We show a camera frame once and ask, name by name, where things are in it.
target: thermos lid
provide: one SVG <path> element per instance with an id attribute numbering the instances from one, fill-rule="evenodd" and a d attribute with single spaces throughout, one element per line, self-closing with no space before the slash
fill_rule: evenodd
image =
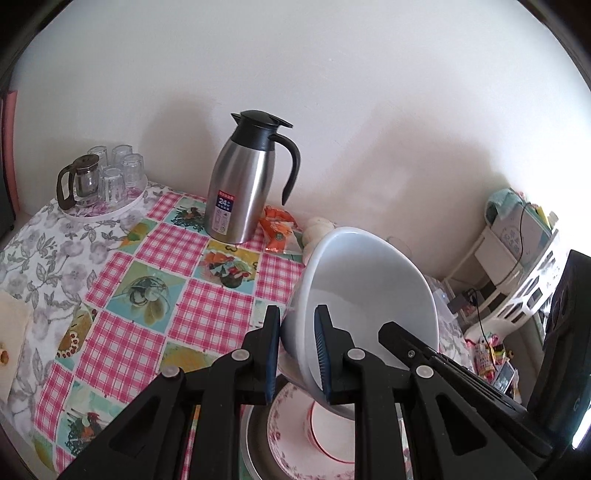
<path id="1" fill-rule="evenodd" d="M 232 141 L 246 148 L 260 151 L 275 150 L 275 142 L 269 139 L 279 127 L 292 128 L 285 120 L 260 110 L 245 110 L 233 113 L 238 126 L 232 134 Z"/>
<path id="2" fill-rule="evenodd" d="M 277 130 L 279 127 L 293 128 L 293 125 L 285 120 L 282 120 L 278 116 L 271 115 L 267 112 L 261 112 L 260 110 L 245 110 L 243 112 L 233 113 L 232 116 L 236 123 L 240 120 L 246 119 L 249 123 L 256 125 L 261 128 L 269 128 Z"/>

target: thermos handle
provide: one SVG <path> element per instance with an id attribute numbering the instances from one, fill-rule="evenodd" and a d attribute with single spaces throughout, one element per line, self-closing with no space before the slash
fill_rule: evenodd
<path id="1" fill-rule="evenodd" d="M 60 206 L 62 210 L 69 210 L 76 205 L 76 201 L 74 200 L 74 168 L 73 165 L 68 165 L 61 169 L 61 172 L 57 175 L 57 186 L 56 186 L 56 196 L 57 196 L 57 204 Z M 64 189 L 61 186 L 61 178 L 68 173 L 68 197 L 64 198 Z"/>
<path id="2" fill-rule="evenodd" d="M 290 177 L 287 179 L 287 183 L 283 188 L 283 194 L 281 195 L 281 204 L 285 205 L 287 199 L 290 197 L 291 191 L 294 188 L 294 184 L 296 183 L 297 173 L 300 171 L 300 151 L 296 147 L 295 143 L 283 135 L 271 134 L 269 135 L 269 140 L 283 145 L 287 150 L 289 150 L 291 153 L 291 158 L 293 159 Z"/>

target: drinking glass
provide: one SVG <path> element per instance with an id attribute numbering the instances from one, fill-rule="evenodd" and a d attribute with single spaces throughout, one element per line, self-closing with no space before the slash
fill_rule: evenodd
<path id="1" fill-rule="evenodd" d="M 123 178 L 126 188 L 139 188 L 144 178 L 144 158 L 139 153 L 123 157 Z"/>
<path id="2" fill-rule="evenodd" d="M 123 172 L 119 168 L 111 167 L 103 171 L 100 192 L 103 201 L 111 205 L 127 199 Z"/>
<path id="3" fill-rule="evenodd" d="M 117 145 L 111 152 L 111 162 L 109 163 L 109 166 L 121 168 L 123 157 L 133 152 L 134 149 L 131 145 Z"/>
<path id="4" fill-rule="evenodd" d="M 106 146 L 98 145 L 97 147 L 92 147 L 87 153 L 94 154 L 99 157 L 99 170 L 100 171 L 107 168 L 109 161 L 107 159 L 107 147 Z"/>

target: white round tray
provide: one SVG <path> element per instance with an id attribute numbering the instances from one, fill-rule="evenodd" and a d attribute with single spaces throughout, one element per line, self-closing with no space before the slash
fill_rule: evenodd
<path id="1" fill-rule="evenodd" d="M 93 223 L 101 222 L 103 220 L 110 220 L 123 215 L 125 212 L 130 210 L 131 207 L 137 205 L 140 200 L 144 197 L 144 192 L 148 187 L 148 178 L 144 175 L 144 181 L 142 182 L 144 188 L 140 189 L 127 189 L 127 201 L 122 202 L 120 205 L 113 207 L 107 203 L 100 201 L 94 205 L 83 207 L 76 205 L 74 208 L 69 210 L 60 210 L 70 220 L 80 223 Z"/>

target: table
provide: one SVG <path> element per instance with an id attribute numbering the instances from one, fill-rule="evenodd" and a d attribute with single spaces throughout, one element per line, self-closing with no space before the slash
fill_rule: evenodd
<path id="1" fill-rule="evenodd" d="M 264 252 L 260 228 L 238 247 L 211 239 L 204 212 L 204 198 L 155 183 L 98 223 L 52 200 L 0 252 L 0 288 L 34 307 L 0 408 L 48 468 L 61 472 L 162 367 L 211 365 L 288 302 L 303 265 Z M 458 341 L 440 349 L 455 355 Z"/>

